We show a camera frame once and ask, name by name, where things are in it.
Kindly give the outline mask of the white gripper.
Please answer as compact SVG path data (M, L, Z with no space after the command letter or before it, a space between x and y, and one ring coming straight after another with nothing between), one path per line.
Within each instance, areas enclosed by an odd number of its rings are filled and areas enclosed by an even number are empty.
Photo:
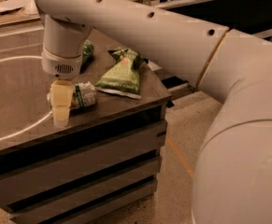
M42 50L42 68L56 79L50 86L50 104L54 126L63 128L68 124L70 106L73 97L73 84L68 81L79 75L82 56L65 58L55 55L46 48Z

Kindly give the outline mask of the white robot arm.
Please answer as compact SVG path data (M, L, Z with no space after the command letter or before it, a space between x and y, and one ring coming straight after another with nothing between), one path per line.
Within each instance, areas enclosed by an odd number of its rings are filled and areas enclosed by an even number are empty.
M222 102L201 146L193 224L272 224L272 43L128 0L36 0Z

